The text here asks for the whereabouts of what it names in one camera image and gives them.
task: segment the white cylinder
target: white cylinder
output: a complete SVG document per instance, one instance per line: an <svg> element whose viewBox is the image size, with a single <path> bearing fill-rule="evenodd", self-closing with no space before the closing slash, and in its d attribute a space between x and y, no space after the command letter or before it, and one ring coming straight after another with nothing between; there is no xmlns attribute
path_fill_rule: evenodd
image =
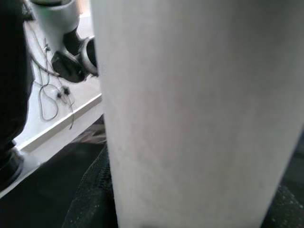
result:
<svg viewBox="0 0 304 228"><path fill-rule="evenodd" d="M92 0L121 228L257 228L302 130L304 1Z"/></svg>

